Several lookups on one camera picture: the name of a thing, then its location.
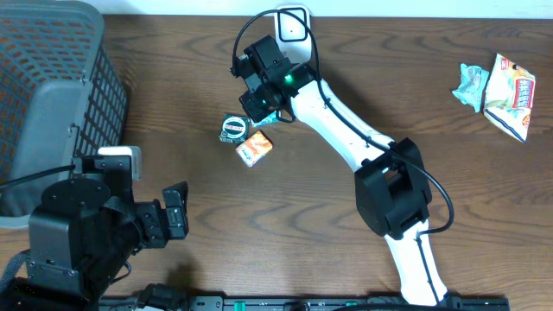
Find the small teal candy box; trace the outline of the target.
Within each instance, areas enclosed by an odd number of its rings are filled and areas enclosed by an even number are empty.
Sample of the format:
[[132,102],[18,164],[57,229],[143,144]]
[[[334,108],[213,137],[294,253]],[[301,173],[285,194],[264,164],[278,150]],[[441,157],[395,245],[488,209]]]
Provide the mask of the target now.
[[269,116],[265,117],[263,120],[259,122],[254,121],[252,118],[250,119],[250,121],[251,121],[251,126],[254,128],[265,126],[268,124],[275,124],[279,122],[276,111],[273,111]]

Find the small orange candy box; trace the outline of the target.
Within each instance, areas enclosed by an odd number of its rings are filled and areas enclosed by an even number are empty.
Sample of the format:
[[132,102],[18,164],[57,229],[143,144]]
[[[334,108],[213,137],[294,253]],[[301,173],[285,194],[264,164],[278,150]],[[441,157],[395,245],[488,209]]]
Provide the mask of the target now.
[[241,143],[236,152],[244,164],[251,168],[272,149],[270,139],[262,131],[258,131]]

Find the teal white snack packet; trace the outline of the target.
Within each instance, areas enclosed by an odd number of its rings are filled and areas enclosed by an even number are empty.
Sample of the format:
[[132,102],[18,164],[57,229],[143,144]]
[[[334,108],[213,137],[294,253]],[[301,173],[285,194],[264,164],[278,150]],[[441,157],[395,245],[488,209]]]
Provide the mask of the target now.
[[465,63],[460,64],[460,73],[460,84],[452,94],[464,105],[472,106],[475,113],[479,113],[490,73],[479,66]]

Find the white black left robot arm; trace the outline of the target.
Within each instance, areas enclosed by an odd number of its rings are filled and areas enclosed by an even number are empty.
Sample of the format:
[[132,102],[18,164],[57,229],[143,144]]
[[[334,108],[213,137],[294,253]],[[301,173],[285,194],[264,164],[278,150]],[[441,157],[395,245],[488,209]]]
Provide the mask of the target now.
[[185,181],[162,200],[135,202],[132,159],[86,155],[71,177],[47,187],[29,217],[29,248],[1,278],[3,310],[98,310],[129,258],[188,234]]

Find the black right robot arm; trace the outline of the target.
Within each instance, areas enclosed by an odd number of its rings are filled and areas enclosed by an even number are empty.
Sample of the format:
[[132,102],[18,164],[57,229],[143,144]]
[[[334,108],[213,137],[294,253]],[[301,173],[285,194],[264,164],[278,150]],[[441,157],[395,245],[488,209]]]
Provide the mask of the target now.
[[403,298],[440,305],[448,290],[429,243],[430,189],[439,184],[425,170],[415,143],[395,142],[374,130],[335,96],[318,66],[293,63],[269,35],[233,55],[230,71],[245,82],[239,101],[249,117],[260,121],[286,111],[344,159],[353,171],[358,213],[388,244]]

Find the white barcode scanner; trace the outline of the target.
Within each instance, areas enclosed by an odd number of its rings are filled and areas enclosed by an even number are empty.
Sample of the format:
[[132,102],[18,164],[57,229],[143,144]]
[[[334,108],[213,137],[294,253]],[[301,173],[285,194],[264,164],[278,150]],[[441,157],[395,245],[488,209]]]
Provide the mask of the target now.
[[304,63],[311,60],[312,41],[308,31],[302,23],[290,15],[276,13],[275,39],[285,57],[296,63]]

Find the dark grey plastic basket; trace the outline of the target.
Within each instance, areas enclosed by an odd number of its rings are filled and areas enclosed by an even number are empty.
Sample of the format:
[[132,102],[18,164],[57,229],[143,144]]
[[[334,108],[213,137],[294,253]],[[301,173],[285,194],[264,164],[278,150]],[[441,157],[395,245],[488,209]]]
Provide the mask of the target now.
[[1,3],[2,181],[121,143],[129,100],[104,32],[87,3]]

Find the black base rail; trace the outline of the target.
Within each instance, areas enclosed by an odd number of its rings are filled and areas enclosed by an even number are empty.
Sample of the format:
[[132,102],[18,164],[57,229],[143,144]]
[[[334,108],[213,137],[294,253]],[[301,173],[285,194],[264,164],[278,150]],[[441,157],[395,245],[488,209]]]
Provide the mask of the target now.
[[[184,307],[192,311],[283,311],[283,310],[335,310],[361,304],[402,304],[407,302],[399,296],[373,296],[357,298],[223,298],[220,296],[190,296]],[[442,307],[453,310],[500,310],[509,311],[506,298],[467,298],[450,296]]]

